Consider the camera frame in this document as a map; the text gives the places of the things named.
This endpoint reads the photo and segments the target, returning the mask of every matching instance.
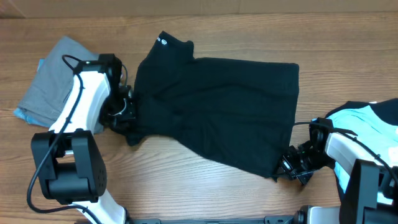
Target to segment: light blue fabric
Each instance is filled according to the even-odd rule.
[[[370,106],[360,109],[345,109],[332,114],[335,128],[354,131],[358,140],[367,145],[376,154],[381,155],[390,166],[398,165],[397,158],[391,157],[391,150],[398,147],[398,126],[393,126],[382,121]],[[336,162],[335,173],[345,193],[349,181],[349,174]]]
[[[44,59],[39,60],[39,65],[37,66],[37,70],[39,70],[39,68],[40,68],[40,66],[42,66],[43,62],[44,62]],[[17,118],[23,119],[28,124],[39,125],[39,126],[43,126],[43,127],[47,127],[47,128],[50,127],[49,125],[47,125],[43,122],[37,121],[33,117],[26,115],[20,108],[17,108],[14,110],[14,115]]]

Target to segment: gray cloth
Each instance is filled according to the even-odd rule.
[[[51,126],[60,116],[73,86],[71,69],[63,62],[62,55],[72,55],[81,60],[98,60],[98,54],[91,53],[69,37],[62,37],[38,69],[31,86],[18,108],[28,117]],[[77,62],[67,58],[72,66]],[[102,127],[96,126],[96,133]]]

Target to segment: fabric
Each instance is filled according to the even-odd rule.
[[[359,141],[380,154],[390,166],[398,166],[398,126],[393,125],[398,118],[395,112],[397,105],[397,99],[376,104],[349,101],[327,116],[333,121],[334,127],[354,131]],[[338,184],[345,193],[349,174],[338,162],[335,165]],[[385,202],[383,197],[378,197],[377,200]]]
[[[394,98],[380,103],[348,101],[344,105],[329,112],[326,115],[326,118],[343,109],[360,109],[365,106],[370,106],[373,112],[385,123],[398,126],[398,98]]]
[[[193,42],[162,32],[134,85],[136,129],[175,138],[204,158],[270,177],[289,147],[299,66],[193,58]]]
[[[47,55],[38,69],[31,86],[18,104],[14,114],[30,124],[50,127],[60,116],[73,86],[70,68],[62,61],[68,54],[82,60],[97,60],[98,54],[91,53],[69,37],[62,37]],[[75,66],[74,60],[68,62]],[[97,125],[95,132],[103,127]]]

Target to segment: wooden table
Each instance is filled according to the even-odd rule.
[[[76,211],[36,214],[26,204],[35,166],[31,126],[13,116],[40,58],[68,35],[93,52],[115,53],[134,83],[138,64],[165,30],[195,43],[195,57],[300,65],[297,121],[309,121],[354,101],[398,94],[398,13],[268,14],[0,20],[0,223],[73,223]],[[202,159],[179,143],[151,137],[140,147],[107,130],[96,142],[108,170],[108,190],[134,218],[164,220],[290,215],[302,205],[339,205],[330,169],[306,187]],[[295,128],[292,144],[308,139]],[[38,207],[59,206],[34,189]]]

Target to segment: black cable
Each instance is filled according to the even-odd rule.
[[[66,62],[65,57],[69,57],[69,58],[75,59],[77,61],[81,61],[80,59],[77,59],[77,58],[75,58],[73,56],[70,56],[70,55],[62,55],[62,60],[68,65],[68,67],[72,67],[72,66],[68,62]],[[29,184],[29,187],[27,189],[27,194],[26,194],[26,201],[27,201],[27,204],[28,204],[29,208],[32,209],[33,211],[37,212],[37,213],[52,213],[52,212],[59,212],[59,211],[75,209],[75,208],[76,209],[82,209],[82,212],[83,213],[86,212],[97,224],[102,224],[100,222],[100,220],[95,216],[95,214],[92,211],[90,211],[89,209],[87,209],[86,207],[84,207],[82,205],[71,205],[71,206],[64,206],[64,207],[52,208],[52,209],[40,209],[40,208],[37,208],[32,203],[32,190],[33,190],[33,186],[35,184],[36,178],[39,176],[40,171],[42,170],[45,161],[47,161],[47,159],[51,155],[52,151],[55,149],[55,146],[59,142],[63,132],[67,128],[68,124],[70,123],[70,120],[71,120],[71,118],[73,116],[73,113],[76,110],[77,104],[80,101],[81,94],[83,93],[83,89],[84,89],[83,80],[81,79],[81,76],[79,74],[74,74],[74,75],[76,75],[78,77],[79,82],[80,82],[79,94],[78,94],[78,96],[76,98],[76,101],[73,104],[72,109],[70,110],[69,115],[67,116],[67,119],[66,119],[65,123],[63,124],[60,132],[56,135],[55,139],[53,140],[53,142],[51,143],[51,145],[49,147],[49,150],[47,151],[47,153],[44,156],[44,158],[43,158],[42,162],[40,163],[40,165],[37,167],[34,175],[32,176],[32,179],[30,180],[30,184]]]
[[[124,86],[127,86],[127,79],[129,78],[129,75],[127,74],[127,68],[126,68],[126,66],[123,65],[123,64],[122,64],[122,66],[123,66],[124,70],[126,71],[126,79],[125,79],[125,81],[124,81]]]
[[[62,60],[63,60],[63,62],[65,62],[65,64],[68,65],[68,67],[69,67],[70,69],[72,69],[72,71],[73,71],[73,69],[75,69],[75,68],[73,68],[73,66],[71,66],[71,65],[69,64],[69,62],[66,60],[66,58],[72,58],[72,59],[74,59],[74,60],[76,60],[76,61],[78,61],[78,62],[81,62],[80,59],[78,59],[78,58],[76,58],[76,57],[74,57],[74,56],[71,56],[71,55],[62,55]]]
[[[359,144],[359,145],[360,145],[363,149],[365,149],[370,155],[372,155],[372,156],[374,157],[375,160],[379,161],[379,162],[387,169],[388,173],[391,175],[391,178],[395,181],[396,185],[398,185],[398,178],[397,178],[396,174],[392,171],[392,169],[391,169],[391,167],[389,166],[389,164],[386,163],[383,159],[381,159],[379,154],[376,154],[375,152],[372,151],[372,149],[370,149],[369,147],[367,147],[367,146],[366,146],[365,144],[363,144],[362,142],[358,141],[357,138],[353,138],[353,137],[351,137],[350,135],[348,135],[348,134],[346,134],[346,133],[339,132],[339,129],[337,129],[337,128],[332,128],[332,127],[330,127],[330,126],[328,126],[328,125],[320,124],[320,123],[314,123],[314,122],[297,122],[297,123],[293,124],[293,126],[302,125],[302,124],[314,124],[314,125],[317,125],[317,126],[329,128],[329,129],[331,129],[331,130],[333,130],[333,131],[335,131],[335,132],[337,132],[337,133],[343,135],[344,137],[346,137],[346,138],[352,140],[352,141],[355,142],[356,144]]]

